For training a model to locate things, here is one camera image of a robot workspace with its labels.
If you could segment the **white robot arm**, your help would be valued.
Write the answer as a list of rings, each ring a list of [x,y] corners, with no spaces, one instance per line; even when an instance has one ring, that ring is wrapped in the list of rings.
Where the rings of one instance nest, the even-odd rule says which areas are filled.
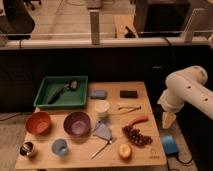
[[[166,89],[158,100],[158,104],[164,110],[164,129],[172,126],[176,120],[176,113],[185,103],[190,103],[213,120],[213,91],[205,87],[207,80],[208,74],[201,66],[190,66],[166,77]]]

